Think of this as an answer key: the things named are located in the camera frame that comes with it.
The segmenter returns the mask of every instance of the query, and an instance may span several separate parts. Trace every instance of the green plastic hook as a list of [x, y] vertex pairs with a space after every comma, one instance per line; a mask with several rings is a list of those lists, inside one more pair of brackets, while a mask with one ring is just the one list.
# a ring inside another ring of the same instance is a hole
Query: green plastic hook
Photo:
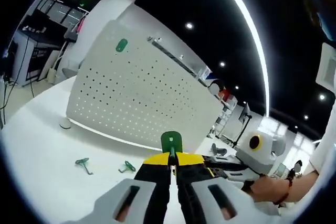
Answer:
[[83, 159], [79, 159], [79, 160], [76, 160], [75, 164], [76, 164], [76, 165], [82, 165], [82, 166], [84, 166], [84, 168], [85, 168], [87, 174], [92, 175], [93, 173], [90, 173], [90, 172], [88, 171], [88, 169], [86, 168], [86, 165], [85, 165], [85, 163], [86, 163], [88, 160], [89, 160], [88, 157], [83, 158]]
[[135, 172], [135, 171], [136, 171], [135, 167], [134, 167], [130, 162], [125, 161], [125, 165], [126, 165], [126, 168], [125, 168], [124, 170], [120, 170], [120, 169], [118, 169], [118, 171], [121, 172], [121, 173], [124, 173], [124, 172], [126, 172], [127, 170], [131, 170], [132, 172]]

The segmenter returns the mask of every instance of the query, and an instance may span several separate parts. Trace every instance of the white pegboard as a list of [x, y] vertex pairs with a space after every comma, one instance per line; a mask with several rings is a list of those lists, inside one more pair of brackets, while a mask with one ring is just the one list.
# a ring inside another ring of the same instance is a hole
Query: white pegboard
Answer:
[[[116, 47], [128, 41], [122, 52]], [[182, 67], [135, 34], [109, 22], [91, 46], [74, 82], [67, 117], [100, 133], [161, 148], [166, 131], [194, 152], [223, 105]]]

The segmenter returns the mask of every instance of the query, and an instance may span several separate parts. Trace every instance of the wrist bracelet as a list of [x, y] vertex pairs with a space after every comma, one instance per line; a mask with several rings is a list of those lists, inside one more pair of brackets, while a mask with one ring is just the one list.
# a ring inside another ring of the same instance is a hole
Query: wrist bracelet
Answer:
[[282, 203], [283, 201], [285, 201], [285, 199], [287, 199], [287, 197], [289, 195], [289, 189], [291, 188], [291, 186], [293, 184], [293, 180], [291, 178], [286, 178], [286, 180], [289, 181], [288, 192], [285, 195], [283, 195], [277, 202], [273, 202], [274, 205], [278, 205], [278, 204]]

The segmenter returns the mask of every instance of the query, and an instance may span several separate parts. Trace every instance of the sleeve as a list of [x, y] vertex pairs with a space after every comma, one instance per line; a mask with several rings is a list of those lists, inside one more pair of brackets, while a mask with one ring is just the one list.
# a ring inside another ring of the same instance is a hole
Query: sleeve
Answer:
[[336, 101], [334, 106], [332, 107], [329, 121], [327, 127], [325, 128], [325, 133], [321, 139], [321, 143], [310, 157], [309, 161], [310, 164], [312, 165], [312, 170], [310, 170], [310, 172], [312, 172], [313, 170], [316, 170], [318, 173], [321, 172], [328, 151], [335, 143], [336, 143]]

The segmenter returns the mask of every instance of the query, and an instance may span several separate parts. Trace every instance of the white desk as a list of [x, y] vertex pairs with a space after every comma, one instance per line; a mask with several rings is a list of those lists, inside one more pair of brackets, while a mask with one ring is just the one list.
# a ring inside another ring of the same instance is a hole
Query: white desk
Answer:
[[[22, 195], [36, 214], [48, 223], [77, 220], [93, 210], [96, 199], [134, 173], [118, 172], [128, 160], [138, 169], [157, 151], [121, 143], [79, 126], [64, 130], [58, 123], [65, 116], [75, 78], [68, 79], [23, 106], [3, 129], [3, 147], [8, 168]], [[214, 140], [220, 148], [228, 148]], [[211, 155], [214, 142], [206, 138], [197, 153]], [[75, 160], [88, 157], [89, 176]], [[165, 223], [185, 223], [172, 176]]]

